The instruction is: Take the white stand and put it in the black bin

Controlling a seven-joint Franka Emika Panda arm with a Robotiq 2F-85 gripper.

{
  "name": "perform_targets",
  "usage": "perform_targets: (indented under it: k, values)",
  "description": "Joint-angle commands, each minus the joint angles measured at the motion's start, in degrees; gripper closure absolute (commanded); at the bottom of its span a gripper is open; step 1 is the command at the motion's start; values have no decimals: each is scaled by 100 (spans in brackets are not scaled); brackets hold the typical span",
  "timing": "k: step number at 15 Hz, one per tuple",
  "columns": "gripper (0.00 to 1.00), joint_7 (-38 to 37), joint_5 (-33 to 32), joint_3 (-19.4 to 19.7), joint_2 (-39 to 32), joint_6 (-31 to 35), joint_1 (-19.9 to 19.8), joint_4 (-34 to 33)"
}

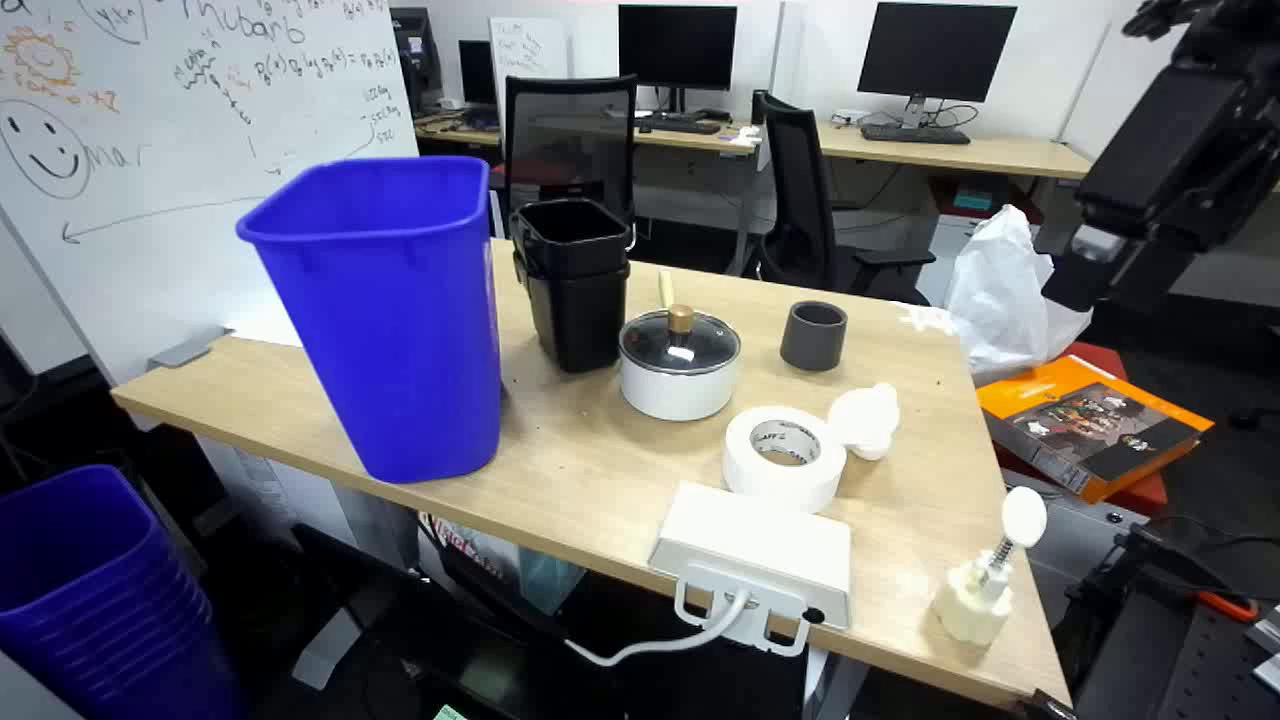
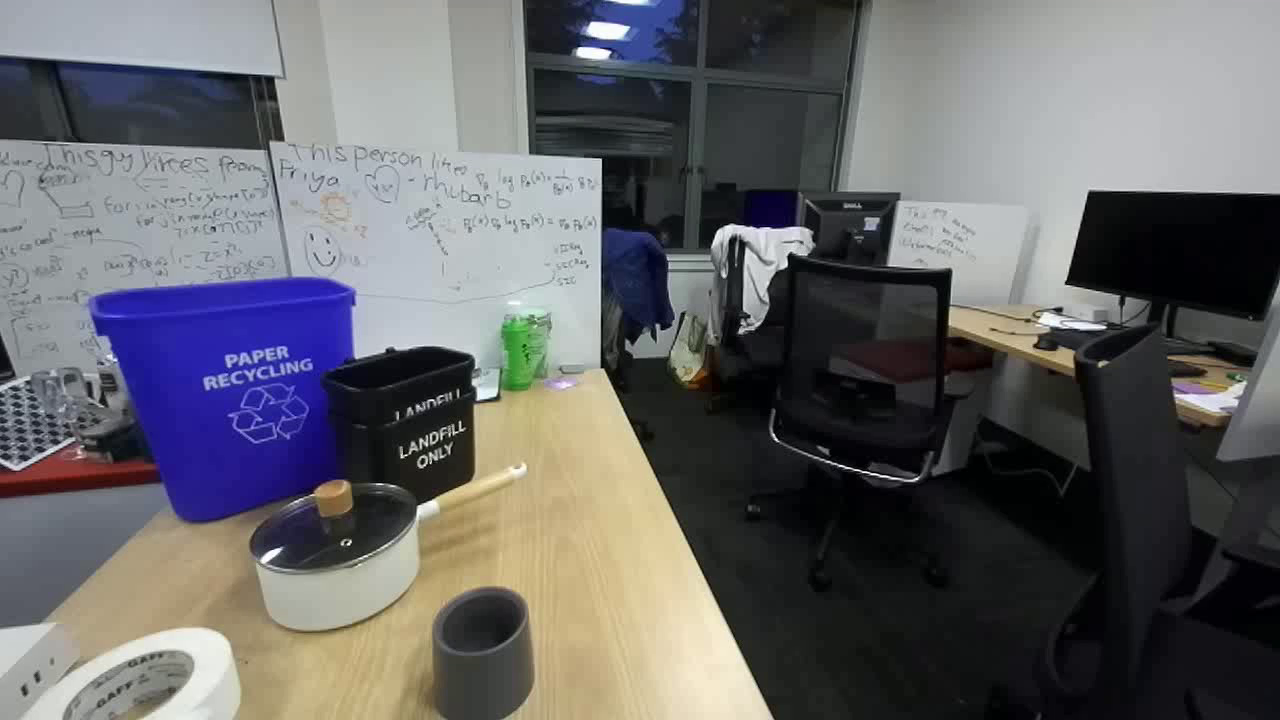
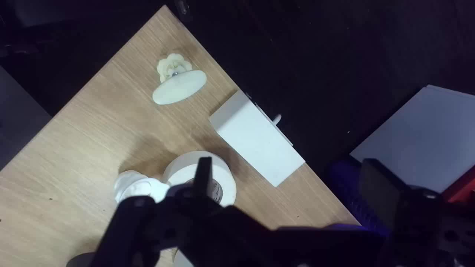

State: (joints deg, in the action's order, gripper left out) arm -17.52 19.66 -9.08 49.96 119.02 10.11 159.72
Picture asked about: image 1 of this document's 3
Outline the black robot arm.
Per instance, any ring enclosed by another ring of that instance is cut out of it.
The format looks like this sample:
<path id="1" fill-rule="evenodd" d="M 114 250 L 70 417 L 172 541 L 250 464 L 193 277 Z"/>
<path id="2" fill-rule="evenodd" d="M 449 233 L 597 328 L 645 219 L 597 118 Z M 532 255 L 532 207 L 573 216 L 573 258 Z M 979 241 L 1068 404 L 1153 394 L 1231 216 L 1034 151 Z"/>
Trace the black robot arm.
<path id="1" fill-rule="evenodd" d="M 1081 233 L 1045 295 L 1153 310 L 1280 181 L 1280 0 L 1142 0 L 1126 34 L 1183 28 L 1077 183 Z"/>

